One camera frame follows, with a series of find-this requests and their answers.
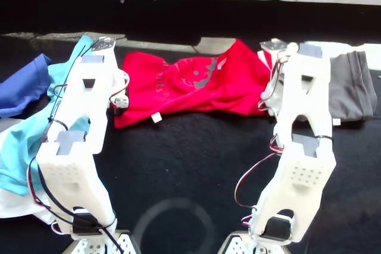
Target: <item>black carpet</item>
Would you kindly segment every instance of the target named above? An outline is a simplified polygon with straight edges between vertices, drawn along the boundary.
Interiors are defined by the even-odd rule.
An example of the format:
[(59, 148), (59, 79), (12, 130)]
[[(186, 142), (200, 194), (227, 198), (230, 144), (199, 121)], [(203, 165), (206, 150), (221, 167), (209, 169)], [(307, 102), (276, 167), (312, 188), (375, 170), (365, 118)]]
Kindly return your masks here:
[[(21, 29), (28, 30), (27, 24), (33, 25), (20, 24)], [(377, 37), (370, 31), (371, 24), (364, 27), (360, 41)], [(275, 28), (269, 33), (247, 35), (246, 42), (256, 49), (257, 38), (277, 36)], [(290, 39), (292, 29), (288, 30)], [(307, 38), (308, 33), (302, 31), (302, 36)], [(336, 39), (348, 42), (354, 38), (337, 35)], [(26, 40), (0, 37), (0, 78), (6, 78), (40, 52), (52, 57), (54, 62), (66, 61), (73, 46), (73, 43), (57, 41), (38, 46)], [(119, 63), (128, 51), (116, 49)], [(164, 57), (168, 62), (194, 56), (146, 52)], [(379, 74), (371, 73), (380, 98)], [(380, 114), (379, 103), (376, 115)], [(113, 117), (109, 115), (108, 125), (103, 151), (95, 156), (95, 162), (99, 177), (109, 190), (118, 228), (141, 233), (138, 222), (146, 211), (157, 204), (166, 206), (163, 207), (166, 211), (151, 221), (142, 237), (137, 237), (143, 254), (214, 254), (230, 232), (244, 229), (240, 218), (248, 211), (234, 203), (233, 191), (242, 173), (269, 153), (271, 119), (220, 112), (184, 112), (164, 116), (156, 125), (146, 120), (122, 130), (113, 128)], [(306, 126), (298, 124), (296, 128), (303, 132)], [(324, 190), (320, 212), (305, 239), (289, 247), (292, 253), (302, 254), (307, 250), (308, 253), (373, 254), (381, 251), (380, 130), (378, 119), (335, 128), (333, 148), (337, 167)], [(239, 194), (241, 200), (257, 201), (276, 164), (277, 158), (272, 158), (248, 177)], [(70, 242), (69, 237), (55, 235), (32, 216), (0, 219), (1, 253), (61, 253)]]

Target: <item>red wire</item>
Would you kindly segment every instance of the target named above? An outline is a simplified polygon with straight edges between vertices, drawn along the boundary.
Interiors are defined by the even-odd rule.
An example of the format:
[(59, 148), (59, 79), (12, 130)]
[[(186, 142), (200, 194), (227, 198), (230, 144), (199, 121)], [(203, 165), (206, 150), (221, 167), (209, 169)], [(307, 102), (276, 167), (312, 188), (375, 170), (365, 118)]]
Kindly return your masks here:
[(32, 164), (32, 162), (30, 162), (29, 166), (28, 166), (28, 169), (26, 171), (26, 174), (27, 174), (27, 179), (28, 179), (28, 188), (29, 188), (29, 192), (30, 194), (32, 195), (32, 198), (33, 198), (33, 201), (35, 202), (35, 204), (39, 205), (39, 206), (43, 206), (42, 202), (37, 198), (37, 195), (36, 195), (36, 192), (33, 188), (33, 183), (32, 183), (32, 175), (30, 174), (30, 165)]
[(266, 157), (264, 157), (262, 160), (256, 162), (249, 170), (246, 171), (245, 174), (242, 175), (242, 177), (239, 179), (237, 185), (236, 185), (236, 188), (234, 189), (234, 200), (236, 201), (236, 203), (239, 205), (239, 206), (242, 206), (244, 208), (253, 208), (253, 206), (251, 205), (244, 205), (242, 203), (240, 203), (237, 199), (237, 191), (238, 191), (238, 188), (239, 186), (241, 185), (241, 182), (243, 182), (243, 180), (248, 176), (250, 175), (251, 172), (253, 172), (253, 170), (255, 170), (260, 164), (262, 164), (264, 161), (266, 161), (267, 159), (271, 158), (272, 156), (274, 155), (277, 155), (278, 152), (273, 152), (269, 155), (267, 155)]

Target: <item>printed graphic on shirt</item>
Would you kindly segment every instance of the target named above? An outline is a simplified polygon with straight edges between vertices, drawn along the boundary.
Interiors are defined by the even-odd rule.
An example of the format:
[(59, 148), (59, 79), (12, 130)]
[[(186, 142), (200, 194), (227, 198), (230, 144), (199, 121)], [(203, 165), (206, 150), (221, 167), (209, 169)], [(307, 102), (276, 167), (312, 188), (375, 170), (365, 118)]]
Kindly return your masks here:
[(164, 74), (164, 70), (168, 67), (169, 65), (163, 61), (163, 64), (161, 66), (161, 71), (159, 73), (156, 74), (156, 92), (158, 93), (162, 93), (162, 95), (167, 98), (170, 96), (169, 92), (164, 90), (165, 89), (165, 84), (164, 84), (164, 81), (163, 81), (163, 74)]

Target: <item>red shirt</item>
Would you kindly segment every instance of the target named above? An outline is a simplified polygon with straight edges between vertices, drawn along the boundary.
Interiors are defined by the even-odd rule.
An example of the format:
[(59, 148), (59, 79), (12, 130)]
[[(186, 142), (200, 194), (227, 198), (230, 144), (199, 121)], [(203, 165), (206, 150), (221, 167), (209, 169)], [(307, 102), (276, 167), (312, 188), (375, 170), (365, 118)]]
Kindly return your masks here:
[[(266, 55), (271, 68), (271, 58)], [(122, 128), (152, 114), (221, 110), (263, 114), (257, 108), (270, 69), (240, 40), (219, 57), (181, 59), (175, 64), (141, 52), (127, 54), (122, 68), (130, 76), (130, 105), (115, 116)]]

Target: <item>cloth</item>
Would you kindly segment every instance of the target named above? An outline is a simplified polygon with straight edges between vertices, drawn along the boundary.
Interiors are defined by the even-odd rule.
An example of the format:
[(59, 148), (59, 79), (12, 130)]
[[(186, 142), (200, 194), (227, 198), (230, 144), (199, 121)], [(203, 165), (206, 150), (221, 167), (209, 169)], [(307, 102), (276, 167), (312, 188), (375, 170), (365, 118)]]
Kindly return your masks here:
[(331, 58), (329, 111), (342, 121), (366, 120), (377, 106), (365, 52), (351, 52)]
[(368, 68), (370, 70), (381, 70), (381, 44), (366, 43), (361, 46), (351, 46), (349, 44), (337, 42), (308, 41), (306, 43), (321, 47), (324, 58), (336, 58), (339, 55), (355, 51), (365, 52)]
[(381, 69), (377, 44), (350, 46), (335, 42), (306, 42), (321, 47), (323, 58), (330, 58), (329, 111), (341, 121), (366, 120), (373, 116), (377, 95), (369, 72)]
[(115, 127), (129, 126), (156, 112), (263, 114), (257, 103), (270, 79), (271, 59), (268, 62), (240, 40), (219, 57), (186, 58), (173, 65), (141, 52), (127, 54), (122, 69), (131, 78), (130, 105), (115, 116)]
[(50, 63), (47, 56), (40, 54), (0, 84), (0, 117), (21, 114), (30, 102), (46, 92), (50, 84)]
[[(1, 118), (0, 119), (0, 149), (10, 127), (19, 123), (20, 119)], [(48, 195), (40, 190), (37, 195), (43, 202), (49, 205)], [(0, 189), (0, 218), (21, 217), (23, 215), (34, 214), (47, 224), (54, 220), (53, 215), (44, 207), (34, 203), (32, 196), (20, 196), (7, 190)]]
[[(10, 132), (0, 149), (0, 188), (22, 196), (29, 193), (26, 170), (30, 160), (37, 154), (43, 131), (48, 124), (48, 117), (56, 100), (53, 88), (63, 83), (77, 56), (80, 52), (87, 50), (91, 44), (91, 38), (82, 36), (67, 62), (48, 66), (51, 84), (47, 94), (51, 101), (43, 110), (10, 127)], [(88, 118), (82, 117), (70, 129), (87, 130), (88, 124)], [(41, 189), (36, 161), (32, 164), (31, 174), (35, 189)]]

